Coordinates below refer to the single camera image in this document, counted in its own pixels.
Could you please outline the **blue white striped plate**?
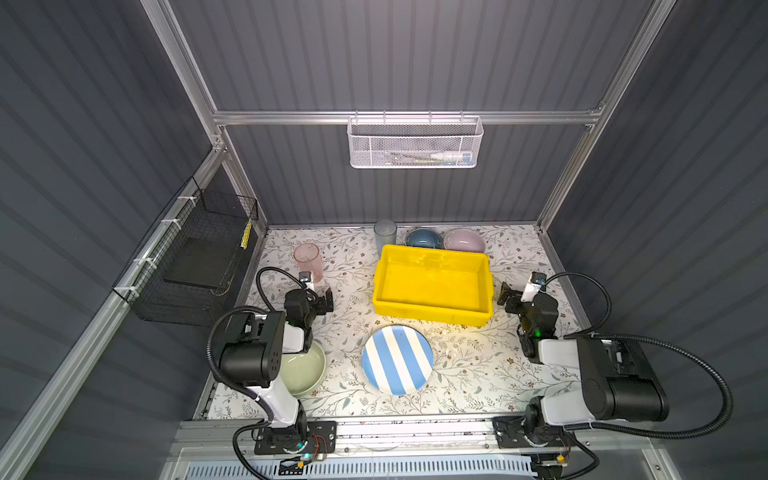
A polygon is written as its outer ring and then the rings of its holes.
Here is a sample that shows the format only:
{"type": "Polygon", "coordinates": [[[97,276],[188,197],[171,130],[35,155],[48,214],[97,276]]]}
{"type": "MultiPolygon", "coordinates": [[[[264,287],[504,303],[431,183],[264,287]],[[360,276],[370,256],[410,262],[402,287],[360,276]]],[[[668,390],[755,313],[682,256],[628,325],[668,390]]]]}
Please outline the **blue white striped plate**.
{"type": "Polygon", "coordinates": [[[378,391],[406,396],[426,386],[434,368],[434,353],[426,337],[414,328],[385,326],[365,342],[362,368],[378,391]]]}

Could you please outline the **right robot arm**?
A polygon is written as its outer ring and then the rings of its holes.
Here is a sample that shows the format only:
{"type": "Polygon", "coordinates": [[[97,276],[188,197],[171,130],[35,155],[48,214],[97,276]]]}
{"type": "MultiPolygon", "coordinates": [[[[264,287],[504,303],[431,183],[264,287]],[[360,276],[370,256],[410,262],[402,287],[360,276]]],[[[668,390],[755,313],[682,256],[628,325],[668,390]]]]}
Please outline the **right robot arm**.
{"type": "Polygon", "coordinates": [[[526,427],[666,420],[670,410],[666,393],[640,344],[589,335],[558,338],[559,304],[542,288],[541,280],[522,291],[503,283],[497,304],[518,317],[517,337],[529,361],[575,369],[579,383],[561,395],[533,397],[524,413],[526,427]]]}

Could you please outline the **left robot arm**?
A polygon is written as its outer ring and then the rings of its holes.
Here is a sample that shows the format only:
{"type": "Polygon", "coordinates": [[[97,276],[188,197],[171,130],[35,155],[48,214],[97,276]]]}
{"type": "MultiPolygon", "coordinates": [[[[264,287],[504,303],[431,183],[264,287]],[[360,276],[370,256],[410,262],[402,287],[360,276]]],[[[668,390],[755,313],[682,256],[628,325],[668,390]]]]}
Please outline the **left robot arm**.
{"type": "Polygon", "coordinates": [[[333,311],[331,290],[317,295],[294,289],[285,295],[282,310],[239,306],[224,313],[206,343],[214,379],[254,401],[264,412],[263,428],[307,433],[307,415],[298,397],[319,384],[327,366],[313,323],[333,311]]]}

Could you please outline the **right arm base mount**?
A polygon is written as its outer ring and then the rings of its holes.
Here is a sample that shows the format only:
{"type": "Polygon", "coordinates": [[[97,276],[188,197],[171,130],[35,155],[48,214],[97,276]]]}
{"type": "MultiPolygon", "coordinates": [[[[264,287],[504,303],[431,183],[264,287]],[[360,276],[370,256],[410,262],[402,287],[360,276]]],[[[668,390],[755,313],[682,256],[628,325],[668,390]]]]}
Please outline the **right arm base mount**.
{"type": "Polygon", "coordinates": [[[492,427],[500,448],[570,449],[574,443],[559,426],[550,426],[539,420],[527,420],[524,416],[500,416],[492,419],[492,427]]]}

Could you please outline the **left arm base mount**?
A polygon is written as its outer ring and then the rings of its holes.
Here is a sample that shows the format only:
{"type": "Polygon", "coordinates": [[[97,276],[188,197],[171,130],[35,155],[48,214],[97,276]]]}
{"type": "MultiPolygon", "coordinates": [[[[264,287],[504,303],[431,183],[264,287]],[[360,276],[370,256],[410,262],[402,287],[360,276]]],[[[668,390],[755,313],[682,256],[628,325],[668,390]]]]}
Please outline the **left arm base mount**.
{"type": "Polygon", "coordinates": [[[256,455],[329,454],[335,451],[338,423],[335,421],[309,421],[281,429],[261,428],[251,435],[256,455]]]}

